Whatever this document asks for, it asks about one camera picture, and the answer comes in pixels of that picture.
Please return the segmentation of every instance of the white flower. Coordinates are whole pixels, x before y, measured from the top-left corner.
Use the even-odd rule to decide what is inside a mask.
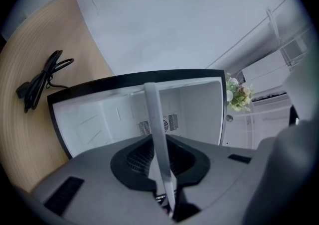
[[[244,87],[243,92],[244,92],[246,95],[249,95],[249,94],[250,94],[250,89],[247,88],[247,87]]]
[[[226,91],[227,94],[227,101],[231,102],[234,98],[234,94],[231,91]]]
[[[234,85],[238,85],[238,81],[237,81],[237,79],[235,79],[235,78],[230,78],[230,79],[229,79],[229,82],[232,83],[232,84],[234,84]]]

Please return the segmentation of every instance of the ventilation grille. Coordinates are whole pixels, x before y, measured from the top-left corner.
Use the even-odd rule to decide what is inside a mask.
[[[170,169],[175,176],[178,176],[195,163],[195,157],[190,152],[179,147],[177,144],[167,141]]]
[[[178,122],[177,122],[177,115],[176,114],[169,115],[168,116],[168,122],[169,122],[170,131],[178,129]]]
[[[168,123],[166,120],[163,120],[164,124],[164,130],[165,132],[168,131],[168,127],[170,131],[173,131],[175,129],[178,129],[178,121],[177,121],[177,115],[176,114],[171,114],[168,116]],[[138,123],[140,134],[141,135],[149,135],[151,133],[149,121],[141,121]]]
[[[139,130],[141,135],[149,135],[151,133],[149,121],[142,121],[139,123]]]
[[[165,132],[168,130],[168,123],[166,120],[163,120],[164,121],[164,130]]]
[[[63,214],[84,180],[76,177],[69,177],[60,188],[44,204],[46,208],[57,215]]]
[[[127,157],[128,166],[135,172],[148,176],[154,158],[153,141],[148,141],[132,151]]]
[[[228,156],[228,158],[232,159],[232,160],[239,161],[239,162],[243,162],[246,164],[249,164],[249,162],[251,161],[251,157],[245,157],[245,156],[241,156],[241,155],[237,155],[237,154],[232,154],[232,155]]]

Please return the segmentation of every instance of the flower bouquet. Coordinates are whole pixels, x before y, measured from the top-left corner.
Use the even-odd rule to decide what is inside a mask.
[[[241,86],[237,79],[226,75],[226,94],[228,106],[239,112],[241,110],[250,111],[248,104],[251,102],[254,91],[251,87]]]

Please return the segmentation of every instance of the power cord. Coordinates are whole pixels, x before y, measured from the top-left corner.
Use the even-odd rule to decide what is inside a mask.
[[[67,59],[63,60],[59,63],[56,63],[57,60],[60,58],[62,54],[62,50],[57,50],[47,59],[43,70],[41,73],[36,75],[31,82],[25,82],[23,83],[17,90],[15,91],[19,97],[19,99],[24,98],[24,112],[27,113],[30,108],[33,110],[36,109],[43,88],[46,84],[46,88],[49,89],[50,86],[56,87],[56,88],[68,88],[64,85],[56,85],[51,83],[51,80],[53,79],[53,74],[62,68],[65,68],[66,66],[70,65],[74,59]]]

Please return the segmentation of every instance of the wooden table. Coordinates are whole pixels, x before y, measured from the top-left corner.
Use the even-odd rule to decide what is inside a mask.
[[[15,90],[43,69],[55,50],[73,64],[53,83],[73,86],[112,76],[84,22],[76,0],[53,0],[14,32],[0,54],[0,161],[11,182],[26,191],[68,159],[56,137],[46,101],[60,89],[44,89],[36,110],[23,111]]]

